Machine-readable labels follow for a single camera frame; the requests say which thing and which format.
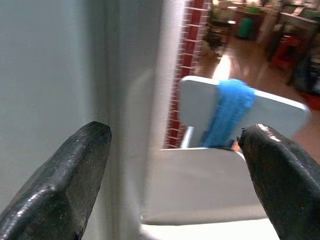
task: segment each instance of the tiled floor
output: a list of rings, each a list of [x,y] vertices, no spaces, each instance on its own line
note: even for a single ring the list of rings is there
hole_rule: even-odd
[[[230,60],[229,78],[240,79],[255,89],[305,103],[292,86],[286,85],[290,73],[269,66],[261,45],[232,38],[225,54]],[[199,61],[196,74],[212,78],[219,61],[213,52],[206,52]],[[320,164],[320,111],[311,112],[309,123],[293,139]]]

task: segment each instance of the red brick wall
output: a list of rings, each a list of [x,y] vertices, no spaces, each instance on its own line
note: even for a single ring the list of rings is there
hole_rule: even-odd
[[[194,74],[211,9],[211,0],[185,0],[185,2],[185,14],[164,143],[166,149],[179,148],[186,131],[186,126],[179,121],[179,82],[183,77]]]

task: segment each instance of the red object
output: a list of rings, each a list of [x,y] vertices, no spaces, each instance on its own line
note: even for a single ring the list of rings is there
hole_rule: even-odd
[[[306,92],[300,92],[300,95],[306,100],[311,109],[320,110],[320,96],[314,96]]]
[[[298,60],[301,45],[302,40],[299,37],[284,36],[271,60],[271,66],[284,69],[292,68]]]

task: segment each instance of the shiny floor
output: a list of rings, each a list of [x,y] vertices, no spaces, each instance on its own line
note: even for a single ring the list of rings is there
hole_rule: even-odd
[[[240,79],[255,89],[306,103],[294,87],[286,85],[290,72],[270,67],[264,48],[254,41],[231,38],[221,60],[216,53],[204,47],[196,75]],[[320,164],[320,111],[311,110],[311,113],[309,123],[293,139]]]

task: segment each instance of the green trash bin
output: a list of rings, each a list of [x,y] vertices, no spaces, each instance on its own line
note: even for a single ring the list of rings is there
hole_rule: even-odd
[[[237,32],[237,36],[241,38],[249,38],[254,28],[254,20],[252,18],[242,18]]]

